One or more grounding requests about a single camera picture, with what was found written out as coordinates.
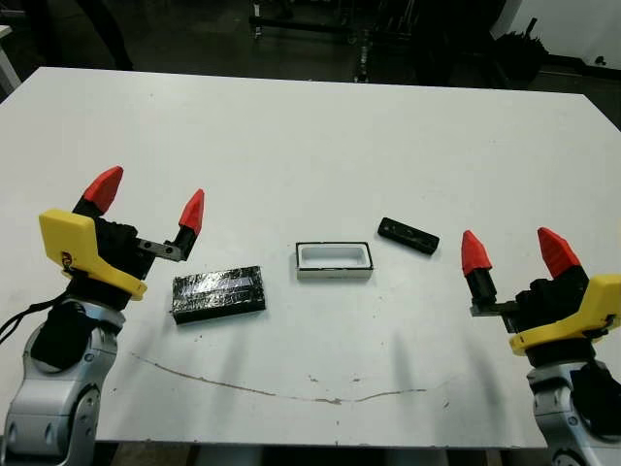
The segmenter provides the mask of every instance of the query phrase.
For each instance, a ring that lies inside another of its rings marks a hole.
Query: white wall
[[[506,10],[516,1],[507,0]],[[603,55],[606,68],[621,69],[621,0],[522,0],[508,30],[525,31],[532,17],[538,19],[533,36],[550,53],[587,65]]]

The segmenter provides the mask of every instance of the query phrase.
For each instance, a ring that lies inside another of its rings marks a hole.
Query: black box
[[[440,242],[440,238],[437,236],[425,233],[387,216],[381,220],[377,234],[430,255],[436,251]]]
[[[171,312],[177,324],[264,309],[265,295],[258,266],[173,280]]]

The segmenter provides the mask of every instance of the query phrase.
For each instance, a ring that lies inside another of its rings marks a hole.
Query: table leg
[[[5,54],[0,46],[0,85],[7,94],[10,94],[21,84],[16,70],[9,61],[9,57]]]

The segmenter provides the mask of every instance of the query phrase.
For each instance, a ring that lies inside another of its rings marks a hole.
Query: black remote
[[[386,216],[381,220],[377,234],[430,255],[438,248],[440,242],[440,238],[437,236],[417,230]]]

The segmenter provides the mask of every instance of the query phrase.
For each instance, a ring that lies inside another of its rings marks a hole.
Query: person's leg
[[[293,18],[293,10],[291,10],[291,4],[289,0],[277,0],[280,6],[280,11],[277,13],[277,19],[291,19]]]
[[[48,0],[21,0],[21,4],[30,20],[37,50],[48,66],[60,66],[60,46],[51,24]]]
[[[104,41],[114,58],[119,70],[133,70],[134,66],[129,59],[123,35],[114,20],[114,17],[101,0],[76,0],[93,23],[97,34]]]

